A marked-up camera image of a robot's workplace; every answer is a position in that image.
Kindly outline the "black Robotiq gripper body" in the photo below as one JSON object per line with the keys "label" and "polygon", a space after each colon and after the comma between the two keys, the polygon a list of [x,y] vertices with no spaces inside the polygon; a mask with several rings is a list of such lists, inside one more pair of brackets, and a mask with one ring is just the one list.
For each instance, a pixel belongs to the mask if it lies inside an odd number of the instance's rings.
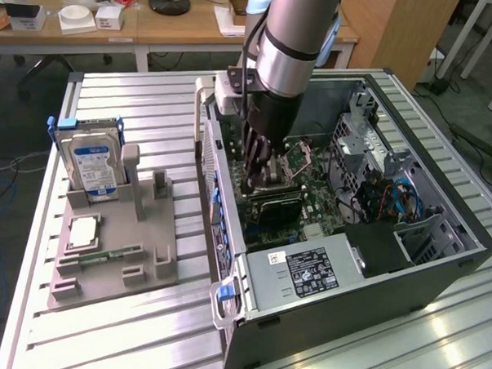
{"label": "black Robotiq gripper body", "polygon": [[249,109],[243,128],[243,142],[249,143],[259,136],[271,142],[272,147],[282,146],[292,130],[303,95],[277,96],[271,91],[251,93]]}

